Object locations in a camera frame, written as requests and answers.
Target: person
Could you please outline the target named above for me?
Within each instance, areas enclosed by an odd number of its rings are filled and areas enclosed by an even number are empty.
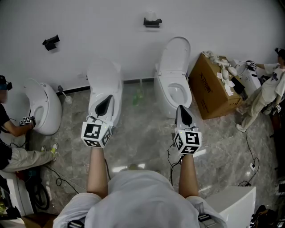
[[[285,92],[285,50],[275,49],[275,51],[278,54],[278,64],[257,64],[257,67],[265,69],[266,73],[271,75],[270,79],[236,109],[241,114],[246,113],[242,124],[236,124],[237,130],[241,132],[246,132],[259,112],[268,104],[274,102],[273,107],[276,107]]]
[[[201,224],[198,216],[209,220]],[[177,193],[155,171],[121,171],[107,183],[103,149],[92,148],[87,193],[71,199],[54,220],[53,228],[199,228],[210,224],[211,228],[226,227],[222,217],[198,196],[192,155],[183,157]]]
[[[15,126],[7,115],[3,103],[7,101],[7,84],[4,76],[0,76],[0,129],[11,133],[15,137],[26,134],[34,128],[33,123],[24,126]],[[5,172],[16,172],[40,166],[57,158],[58,144],[55,143],[51,151],[26,151],[24,148],[11,148],[0,139],[0,170]]]

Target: forearm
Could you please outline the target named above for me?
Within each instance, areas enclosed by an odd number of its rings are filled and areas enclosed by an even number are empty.
[[[198,183],[192,155],[185,155],[182,159],[179,194],[184,198],[188,196],[198,196]]]
[[[108,195],[107,173],[103,149],[91,149],[87,192],[94,193],[102,199]]]
[[[31,129],[32,129],[32,126],[30,124],[25,125],[25,126],[15,126],[11,134],[18,137],[23,134],[26,134]]]
[[[259,67],[259,68],[265,69],[264,64],[257,63],[256,66]]]
[[[279,96],[279,95],[277,95],[277,98],[276,98],[275,103],[276,103],[277,105],[279,105],[279,103],[281,102],[281,99],[282,99],[282,97]]]

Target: pants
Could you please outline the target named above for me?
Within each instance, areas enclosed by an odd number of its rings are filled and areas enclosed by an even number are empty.
[[[52,160],[53,154],[50,151],[26,151],[23,148],[13,148],[10,163],[3,169],[3,171],[21,171],[46,164]]]
[[[261,88],[257,89],[243,105],[239,107],[241,113],[246,113],[246,116],[241,124],[244,130],[255,121],[259,112],[269,103],[265,102],[261,94]]]

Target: black wall mount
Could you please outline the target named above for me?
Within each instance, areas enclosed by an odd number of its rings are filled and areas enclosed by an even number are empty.
[[[146,20],[146,18],[143,19],[143,25],[146,26],[147,28],[159,28],[160,23],[162,23],[161,19],[153,21]]]
[[[50,51],[50,50],[52,50],[52,49],[57,48],[56,45],[55,45],[55,43],[57,43],[58,41],[59,41],[59,38],[58,38],[58,35],[56,35],[55,37],[52,37],[52,38],[50,38],[50,39],[48,39],[48,40],[45,40],[45,41],[43,42],[43,45],[45,46],[45,48],[46,48],[48,51]]]

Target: white t-shirt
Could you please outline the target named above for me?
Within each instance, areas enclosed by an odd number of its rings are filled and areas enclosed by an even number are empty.
[[[81,220],[85,228],[199,228],[199,212],[194,206],[200,203],[205,214],[226,228],[222,217],[202,198],[183,198],[154,171],[120,172],[108,183],[108,191],[103,200],[92,193],[73,197],[54,220],[53,228],[66,228],[72,220]]]
[[[266,73],[272,75],[261,87],[262,97],[269,104],[285,92],[285,69],[281,69],[279,64],[264,64],[264,67]]]

